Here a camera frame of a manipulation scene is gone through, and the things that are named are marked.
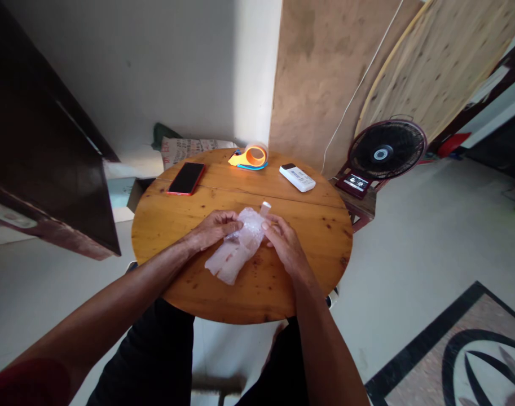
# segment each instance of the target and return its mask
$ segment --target fan base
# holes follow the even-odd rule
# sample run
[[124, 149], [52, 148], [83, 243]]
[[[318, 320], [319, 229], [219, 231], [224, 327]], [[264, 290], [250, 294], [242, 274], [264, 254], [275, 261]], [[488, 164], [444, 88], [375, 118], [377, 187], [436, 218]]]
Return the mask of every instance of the fan base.
[[336, 182], [336, 186], [344, 192], [362, 200], [368, 192], [370, 182], [353, 173], [348, 173]]

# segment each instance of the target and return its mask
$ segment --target tape dispenser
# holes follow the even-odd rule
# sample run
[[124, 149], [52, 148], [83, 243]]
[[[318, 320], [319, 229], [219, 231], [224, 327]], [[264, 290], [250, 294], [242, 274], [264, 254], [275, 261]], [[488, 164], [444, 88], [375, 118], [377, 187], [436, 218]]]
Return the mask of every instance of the tape dispenser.
[[231, 165], [249, 170], [263, 169], [268, 165], [268, 148], [262, 143], [248, 144], [244, 152], [237, 149], [228, 161]]

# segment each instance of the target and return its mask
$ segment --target green object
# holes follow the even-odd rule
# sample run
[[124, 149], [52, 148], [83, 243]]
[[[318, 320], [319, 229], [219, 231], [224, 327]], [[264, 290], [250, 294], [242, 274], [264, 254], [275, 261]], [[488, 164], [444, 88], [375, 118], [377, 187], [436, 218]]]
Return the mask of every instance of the green object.
[[171, 130], [166, 125], [163, 125], [162, 123], [156, 123], [154, 125], [154, 142], [152, 143], [152, 149], [161, 151], [161, 142], [163, 141], [163, 137], [182, 138], [180, 134]]

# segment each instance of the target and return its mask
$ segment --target white cable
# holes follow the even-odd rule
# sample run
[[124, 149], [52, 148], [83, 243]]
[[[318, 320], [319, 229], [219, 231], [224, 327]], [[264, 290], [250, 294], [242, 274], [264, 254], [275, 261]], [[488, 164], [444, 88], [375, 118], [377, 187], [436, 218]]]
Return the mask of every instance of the white cable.
[[376, 53], [374, 54], [374, 56], [372, 57], [372, 60], [370, 61], [370, 65], [368, 65], [368, 68], [366, 68], [366, 72], [364, 72], [364, 75], [363, 75], [363, 78], [360, 80], [360, 83], [359, 83], [359, 86], [357, 86], [357, 88], [355, 89], [355, 92], [353, 93], [353, 96], [351, 97], [351, 100], [349, 101], [349, 103], [347, 104], [347, 107], [346, 109], [344, 110], [344, 113], [342, 114], [342, 118], [340, 119], [340, 122], [338, 123], [338, 127], [336, 127], [336, 130], [334, 131], [334, 134], [332, 135], [331, 137], [331, 140], [329, 141], [329, 144], [327, 145], [327, 147], [325, 148], [325, 154], [323, 154], [323, 166], [321, 168], [321, 173], [323, 173], [323, 171], [325, 170], [325, 160], [327, 159], [327, 150], [329, 149], [329, 147], [331, 146], [331, 142], [332, 140], [334, 139], [334, 136], [336, 135], [336, 133], [338, 132], [338, 129], [340, 128], [340, 126], [342, 125], [342, 121], [344, 121], [344, 117], [346, 116], [346, 113], [347, 113], [347, 109], [349, 109], [349, 106], [351, 105], [351, 102], [353, 101], [353, 99], [355, 98], [355, 95], [357, 94], [357, 91], [359, 90], [360, 86], [363, 84], [363, 81], [364, 81], [364, 78], [366, 78], [366, 74], [368, 73], [368, 71], [370, 70], [370, 67], [372, 66], [372, 63], [374, 62], [376, 56], [377, 56], [377, 53], [380, 51], [380, 48], [381, 48], [381, 45], [383, 44], [383, 41], [385, 40], [385, 37], [387, 36], [387, 34], [389, 33], [389, 29], [391, 28], [391, 25], [393, 24], [393, 21], [394, 19], [397, 17], [397, 14], [398, 14], [398, 11], [400, 10], [400, 8], [402, 7], [402, 3], [404, 2], [404, 0], [400, 0], [400, 4], [398, 5], [398, 8], [397, 8], [397, 11], [394, 13], [394, 16], [393, 16], [393, 19], [391, 20], [391, 22], [389, 23], [389, 26], [387, 27], [387, 30], [385, 31], [385, 34], [383, 35], [383, 38], [381, 39], [381, 42], [380, 44], [377, 46], [377, 50], [376, 50]]

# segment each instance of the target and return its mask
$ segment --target chair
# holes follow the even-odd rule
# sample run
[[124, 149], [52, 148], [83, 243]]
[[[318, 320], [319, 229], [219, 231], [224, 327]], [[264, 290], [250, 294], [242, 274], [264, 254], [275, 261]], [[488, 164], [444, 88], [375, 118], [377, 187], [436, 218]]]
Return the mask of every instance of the chair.
[[343, 191], [336, 187], [336, 182], [346, 174], [350, 172], [349, 163], [343, 165], [342, 169], [336, 174], [336, 176], [332, 179], [329, 179], [329, 183], [334, 186], [344, 204], [346, 205], [347, 210], [351, 215], [351, 223], [353, 224], [353, 232], [356, 233], [361, 228], [366, 226], [369, 222], [374, 220], [376, 216], [376, 197], [378, 191], [385, 186], [388, 182], [387, 180], [383, 180], [382, 182], [377, 182], [377, 184], [370, 186], [368, 192], [365, 197], [360, 200], [355, 196], [350, 195], [349, 193]]

